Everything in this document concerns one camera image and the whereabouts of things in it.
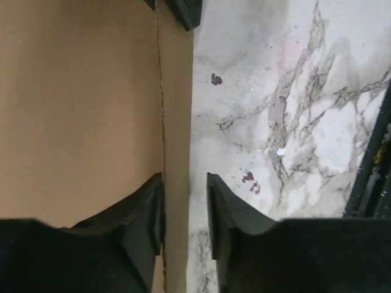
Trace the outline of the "brown cardboard box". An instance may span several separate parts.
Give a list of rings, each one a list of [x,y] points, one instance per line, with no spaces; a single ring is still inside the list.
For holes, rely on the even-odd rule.
[[[2,1],[1,220],[71,228],[160,173],[151,292],[184,292],[193,31],[166,1]]]

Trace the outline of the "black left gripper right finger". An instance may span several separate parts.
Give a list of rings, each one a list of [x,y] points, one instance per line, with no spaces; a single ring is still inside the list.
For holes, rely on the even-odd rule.
[[[206,177],[220,292],[389,292],[390,220],[275,221]]]

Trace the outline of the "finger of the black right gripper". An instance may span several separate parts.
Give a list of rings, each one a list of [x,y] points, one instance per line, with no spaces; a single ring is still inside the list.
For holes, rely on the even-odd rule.
[[[200,25],[202,0],[167,0],[166,4],[186,31],[192,31]]]
[[[152,9],[156,9],[156,1],[155,0],[144,0],[145,3]]]

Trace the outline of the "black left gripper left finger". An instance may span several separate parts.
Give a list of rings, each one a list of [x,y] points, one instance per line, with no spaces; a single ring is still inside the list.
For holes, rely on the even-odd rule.
[[[163,181],[71,228],[1,220],[2,292],[151,292],[165,233]]]

